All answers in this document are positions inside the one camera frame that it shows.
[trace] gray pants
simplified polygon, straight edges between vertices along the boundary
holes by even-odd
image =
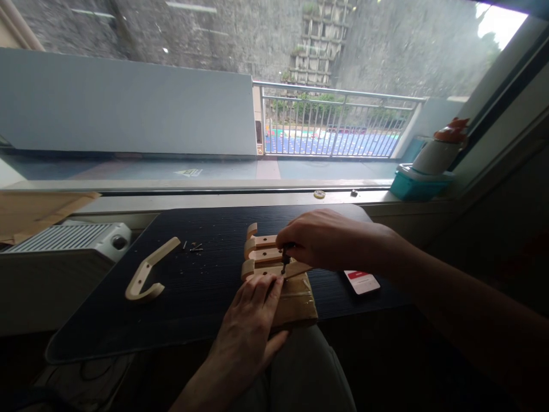
[[[341,364],[317,326],[295,329],[231,411],[356,411]]]

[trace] teal container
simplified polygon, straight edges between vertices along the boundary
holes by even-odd
[[[397,170],[389,191],[400,200],[428,201],[446,189],[452,180],[450,176],[445,180],[415,180],[402,170]]]

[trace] person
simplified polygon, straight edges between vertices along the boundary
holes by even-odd
[[[429,256],[388,227],[347,219],[330,209],[292,220],[276,239],[279,248],[289,242],[296,246],[288,255],[313,267],[386,277],[521,409],[549,410],[549,321],[544,317]],[[170,410],[355,409],[337,357],[329,353],[318,328],[269,338],[282,286],[283,279],[273,274],[247,278],[208,358]],[[299,364],[302,359],[305,365]],[[270,398],[265,397],[268,367]],[[306,373],[313,376],[307,380]],[[315,396],[306,397],[300,385],[316,388]],[[307,404],[311,399],[319,403]]]

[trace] wooden hook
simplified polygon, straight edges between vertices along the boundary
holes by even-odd
[[[147,276],[154,265],[162,260],[169,252],[171,252],[181,242],[178,238],[173,237],[164,243],[161,247],[152,252],[146,259],[144,259],[133,275],[130,284],[126,289],[126,299],[134,300],[139,303],[145,303],[156,298],[164,290],[164,285],[161,283],[154,283],[148,290],[141,292],[141,288],[147,280]]]
[[[252,251],[276,246],[276,235],[254,236],[256,233],[257,223],[252,223],[248,227],[248,231],[246,233],[247,240],[244,244],[244,259],[249,259],[250,252]]]
[[[253,259],[258,263],[265,262],[282,262],[282,251],[277,248],[274,249],[259,249],[255,251],[249,251],[246,259]]]
[[[286,273],[283,274],[284,279],[293,278],[294,276],[301,275],[302,273],[311,270],[312,267],[301,262],[292,260],[289,264],[286,265]],[[246,280],[249,275],[266,275],[269,273],[275,275],[281,275],[282,265],[280,266],[269,266],[264,268],[256,268],[255,261],[252,259],[244,261],[242,264],[242,271],[240,279],[242,281]]]

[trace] screwdriver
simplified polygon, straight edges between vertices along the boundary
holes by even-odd
[[[294,242],[289,242],[282,248],[282,263],[284,263],[284,266],[282,266],[282,271],[280,272],[281,274],[286,273],[286,265],[290,263],[290,257],[286,254],[286,252],[288,252],[288,249],[293,248],[295,245],[296,244]]]

